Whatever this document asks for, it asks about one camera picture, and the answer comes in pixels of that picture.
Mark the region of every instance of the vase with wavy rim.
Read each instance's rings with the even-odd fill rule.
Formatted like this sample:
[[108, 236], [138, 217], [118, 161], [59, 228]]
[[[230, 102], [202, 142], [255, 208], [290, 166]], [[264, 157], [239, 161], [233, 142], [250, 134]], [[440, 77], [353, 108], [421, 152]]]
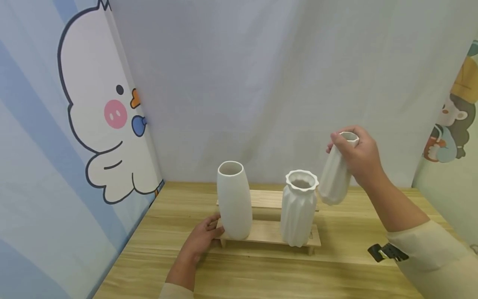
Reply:
[[290, 246], [301, 247], [309, 240], [314, 221], [319, 185], [317, 176], [307, 170], [293, 170], [285, 176], [282, 192], [281, 236]]

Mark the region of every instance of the left hand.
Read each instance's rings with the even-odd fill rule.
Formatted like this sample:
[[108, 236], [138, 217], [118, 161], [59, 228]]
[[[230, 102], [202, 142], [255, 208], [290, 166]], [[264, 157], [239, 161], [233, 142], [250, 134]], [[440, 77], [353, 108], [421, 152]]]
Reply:
[[201, 221], [189, 234], [179, 255], [197, 263], [211, 245], [211, 241], [224, 233], [224, 227], [217, 227], [221, 215], [215, 214]]

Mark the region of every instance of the blue bow tie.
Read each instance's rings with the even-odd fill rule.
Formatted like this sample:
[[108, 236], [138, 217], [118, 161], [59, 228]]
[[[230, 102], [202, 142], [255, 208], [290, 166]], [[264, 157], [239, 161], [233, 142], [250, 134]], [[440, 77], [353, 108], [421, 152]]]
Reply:
[[141, 137], [144, 134], [144, 130], [146, 130], [146, 118], [140, 115], [133, 116], [131, 120], [131, 125], [133, 127], [133, 132], [136, 136]]

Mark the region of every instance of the cream sleeve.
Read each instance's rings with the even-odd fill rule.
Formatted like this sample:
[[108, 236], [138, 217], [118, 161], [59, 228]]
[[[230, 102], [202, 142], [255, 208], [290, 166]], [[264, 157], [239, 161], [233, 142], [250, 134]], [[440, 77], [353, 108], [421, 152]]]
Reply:
[[436, 222], [387, 238], [410, 257], [397, 265], [424, 298], [478, 298], [477, 257]]
[[165, 283], [159, 299], [194, 299], [193, 293], [181, 286], [172, 283]]

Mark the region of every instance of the white ceramic vase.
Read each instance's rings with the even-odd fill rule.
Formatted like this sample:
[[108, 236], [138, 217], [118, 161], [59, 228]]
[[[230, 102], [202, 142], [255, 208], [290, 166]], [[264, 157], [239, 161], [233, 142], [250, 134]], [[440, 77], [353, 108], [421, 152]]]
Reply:
[[[358, 136], [352, 132], [340, 134], [354, 147], [359, 143]], [[342, 154], [335, 145], [332, 146], [318, 188], [322, 202], [328, 205], [340, 204], [347, 195], [350, 177]]]
[[306, 170], [293, 170], [285, 176], [282, 193], [281, 235], [290, 246], [301, 247], [309, 240], [314, 221], [319, 185], [317, 176]]
[[217, 169], [217, 201], [228, 236], [245, 239], [252, 226], [252, 205], [249, 183], [241, 163], [226, 161]]

